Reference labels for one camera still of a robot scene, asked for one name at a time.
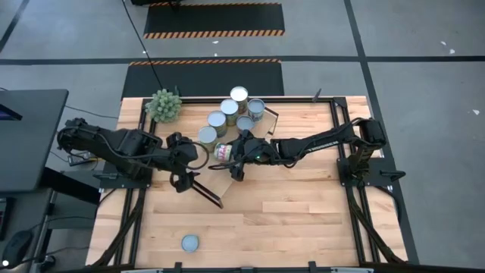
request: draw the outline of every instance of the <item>floor mat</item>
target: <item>floor mat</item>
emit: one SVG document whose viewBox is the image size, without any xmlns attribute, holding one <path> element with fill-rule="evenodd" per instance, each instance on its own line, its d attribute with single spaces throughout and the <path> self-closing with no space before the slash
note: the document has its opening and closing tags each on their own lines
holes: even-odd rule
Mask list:
<svg viewBox="0 0 485 273">
<path fill-rule="evenodd" d="M 282 36 L 284 31 L 278 3 L 182 4 L 178 12 L 157 3 L 149 9 L 144 38 Z"/>
<path fill-rule="evenodd" d="M 274 58 L 153 61 L 164 88 L 178 86 L 181 96 L 228 96 L 244 86 L 250 96 L 283 96 L 281 63 Z M 150 97 L 160 89 L 148 61 L 128 67 L 123 97 Z"/>
</svg>

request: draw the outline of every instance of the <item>tin can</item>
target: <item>tin can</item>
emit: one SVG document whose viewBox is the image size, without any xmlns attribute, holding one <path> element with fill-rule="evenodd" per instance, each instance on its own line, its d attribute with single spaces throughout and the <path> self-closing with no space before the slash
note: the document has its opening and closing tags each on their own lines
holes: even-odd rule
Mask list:
<svg viewBox="0 0 485 273">
<path fill-rule="evenodd" d="M 207 122 L 217 131 L 217 137 L 227 133 L 226 115 L 221 111 L 213 111 L 207 117 Z"/>
<path fill-rule="evenodd" d="M 237 131 L 241 133 L 244 130 L 251 130 L 255 126 L 255 122 L 248 116 L 240 116 L 237 118 L 236 126 Z"/>
<path fill-rule="evenodd" d="M 260 99 L 252 99 L 248 103 L 248 116 L 252 118 L 254 122 L 258 122 L 263 119 L 264 114 L 264 102 Z"/>
<path fill-rule="evenodd" d="M 230 151 L 232 149 L 232 145 L 218 143 L 214 149 L 214 156 L 218 161 L 228 162 L 230 160 Z"/>
<path fill-rule="evenodd" d="M 199 130 L 199 142 L 209 150 L 213 152 L 215 144 L 217 142 L 217 132 L 213 127 L 206 126 Z"/>
<path fill-rule="evenodd" d="M 236 86 L 230 91 L 230 98 L 237 102 L 238 113 L 242 114 L 248 109 L 248 90 L 242 86 Z"/>
<path fill-rule="evenodd" d="M 233 99 L 225 99 L 221 102 L 221 111 L 226 115 L 227 126 L 236 125 L 238 108 L 237 102 Z"/>
</svg>

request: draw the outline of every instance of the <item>hazard stripe tape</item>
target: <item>hazard stripe tape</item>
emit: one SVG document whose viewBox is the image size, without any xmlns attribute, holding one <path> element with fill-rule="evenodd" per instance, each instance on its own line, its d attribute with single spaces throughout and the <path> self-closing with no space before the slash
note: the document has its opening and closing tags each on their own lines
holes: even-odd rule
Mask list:
<svg viewBox="0 0 485 273">
<path fill-rule="evenodd" d="M 157 6 L 168 6 L 168 2 L 153 3 L 150 7 Z M 210 3 L 210 4 L 184 4 L 180 3 L 181 6 L 215 6 L 215 5 L 281 5 L 281 3 L 271 2 L 271 3 Z"/>
<path fill-rule="evenodd" d="M 208 59 L 208 60 L 171 60 L 171 61 L 152 61 L 153 65 L 164 64 L 228 64 L 228 63 L 281 63 L 280 59 L 258 58 L 258 59 Z M 131 65 L 149 65 L 149 61 L 132 61 Z"/>
<path fill-rule="evenodd" d="M 249 37 L 249 36 L 282 36 L 284 30 L 218 30 L 218 31 L 188 31 L 169 33 L 145 33 L 145 39 L 175 39 L 175 38 L 208 38 L 208 37 Z"/>
</svg>

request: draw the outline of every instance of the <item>wooden tabletop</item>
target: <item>wooden tabletop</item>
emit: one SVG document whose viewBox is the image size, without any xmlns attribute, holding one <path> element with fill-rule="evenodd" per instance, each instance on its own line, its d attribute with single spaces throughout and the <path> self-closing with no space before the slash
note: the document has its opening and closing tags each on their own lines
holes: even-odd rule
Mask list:
<svg viewBox="0 0 485 273">
<path fill-rule="evenodd" d="M 351 119 L 371 116 L 364 96 L 346 99 Z M 124 99 L 117 128 L 136 129 L 141 107 L 142 98 Z M 271 103 L 267 107 L 280 115 L 274 138 L 308 137 L 333 127 L 330 107 L 322 103 Z M 180 131 L 196 141 L 199 128 L 206 126 L 207 114 L 217 108 L 183 105 L 179 121 L 160 124 L 156 134 L 164 139 Z M 217 172 L 216 177 L 203 171 L 197 179 L 210 177 L 206 181 L 212 190 L 229 184 L 222 189 L 223 195 L 218 192 L 224 209 L 194 190 L 176 193 L 167 180 L 169 173 L 154 171 L 145 198 L 136 267 L 173 268 L 175 262 L 189 268 L 306 267 L 308 261 L 316 261 L 318 266 L 358 265 L 337 158 L 338 151 L 332 147 L 308 154 L 292 169 L 247 165 L 243 182 L 232 182 L 229 171 L 212 171 Z M 406 259 L 392 198 L 374 188 L 366 189 L 374 227 L 395 254 Z M 100 205 L 86 264 L 97 260 L 118 232 L 125 193 L 117 190 Z M 361 232 L 370 260 L 367 235 L 363 228 Z M 199 249 L 194 253 L 180 247 L 187 234 L 199 236 Z M 124 261 L 130 242 L 128 234 Z"/>
</svg>

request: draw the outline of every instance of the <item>concrete floor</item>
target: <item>concrete floor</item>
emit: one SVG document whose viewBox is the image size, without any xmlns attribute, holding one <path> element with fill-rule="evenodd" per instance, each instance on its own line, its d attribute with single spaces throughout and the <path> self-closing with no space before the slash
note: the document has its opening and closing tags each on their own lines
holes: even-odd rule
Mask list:
<svg viewBox="0 0 485 273">
<path fill-rule="evenodd" d="M 21 2 L 0 0 L 0 37 Z M 344 0 L 279 2 L 286 24 L 282 37 L 145 44 L 152 57 L 357 56 Z M 127 5 L 141 32 L 148 8 Z M 367 56 L 485 55 L 482 0 L 352 0 L 352 6 Z M 29 0 L 0 50 L 0 64 L 8 59 L 35 64 L 39 59 L 144 57 L 121 0 Z M 485 64 L 422 61 L 369 64 L 396 166 L 408 174 L 401 185 L 418 257 L 421 264 L 485 268 L 485 170 L 480 160 L 485 153 Z M 314 95 L 318 88 L 322 96 L 368 94 L 358 62 L 308 57 L 285 61 L 282 70 L 286 95 Z M 127 64 L 0 65 L 0 87 L 65 88 L 70 90 L 68 105 L 116 116 L 126 72 Z M 64 110 L 61 123 L 79 116 L 107 128 L 116 124 L 70 109 Z M 48 166 L 71 170 L 54 156 Z M 73 236 L 76 246 L 89 244 L 90 232 L 65 231 L 53 235 L 52 249 L 69 245 L 65 238 Z M 86 252 L 76 253 L 58 269 L 82 266 Z"/>
</svg>

